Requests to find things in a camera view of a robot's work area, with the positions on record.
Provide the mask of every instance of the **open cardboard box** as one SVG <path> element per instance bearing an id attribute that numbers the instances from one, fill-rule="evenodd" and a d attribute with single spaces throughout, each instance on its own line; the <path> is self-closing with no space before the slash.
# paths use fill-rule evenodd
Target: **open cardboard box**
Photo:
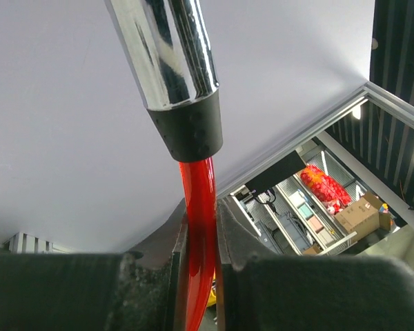
<path id="1" fill-rule="evenodd" d="M 335 218 L 347 233 L 357 232 L 351 239 L 354 243 L 378 228 L 391 229 L 391 215 L 379 212 L 382 204 L 373 193 L 367 192 L 359 201 L 335 215 Z"/>

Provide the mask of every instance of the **ceiling light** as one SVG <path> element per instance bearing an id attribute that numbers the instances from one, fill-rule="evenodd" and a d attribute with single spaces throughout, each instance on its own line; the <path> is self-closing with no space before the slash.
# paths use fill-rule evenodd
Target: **ceiling light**
<path id="1" fill-rule="evenodd" d="M 353 107 L 353 116 L 355 119 L 360 119 L 362 117 L 362 111 L 360 109 L 360 105 Z"/>

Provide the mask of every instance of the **black monitor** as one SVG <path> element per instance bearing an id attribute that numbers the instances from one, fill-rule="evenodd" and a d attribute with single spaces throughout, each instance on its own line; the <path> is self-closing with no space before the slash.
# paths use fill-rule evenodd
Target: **black monitor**
<path id="1" fill-rule="evenodd" d="M 306 167 L 305 162 L 296 151 L 291 152 L 282 160 L 273 164 L 269 169 L 246 183 L 246 187 L 257 196 L 281 181 L 293 176 L 296 172 Z"/>

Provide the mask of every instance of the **ceiling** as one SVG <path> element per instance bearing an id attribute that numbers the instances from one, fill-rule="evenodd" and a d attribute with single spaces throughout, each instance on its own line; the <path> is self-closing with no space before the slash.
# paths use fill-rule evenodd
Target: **ceiling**
<path id="1" fill-rule="evenodd" d="M 371 81 L 414 106 L 414 0 L 377 0 Z M 327 133 L 414 209 L 414 129 L 371 102 Z"/>
<path id="2" fill-rule="evenodd" d="M 368 79 L 374 0 L 201 6 L 221 83 L 219 187 Z M 0 241 L 122 250 L 182 196 L 103 0 L 0 0 Z"/>

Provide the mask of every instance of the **gray surface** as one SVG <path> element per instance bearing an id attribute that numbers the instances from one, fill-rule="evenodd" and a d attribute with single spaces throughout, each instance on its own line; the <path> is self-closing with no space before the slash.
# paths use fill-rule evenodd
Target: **gray surface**
<path id="1" fill-rule="evenodd" d="M 221 83 L 219 187 L 367 80 L 374 0 L 202 9 Z M 181 197 L 103 0 L 0 0 L 0 240 L 121 250 Z"/>

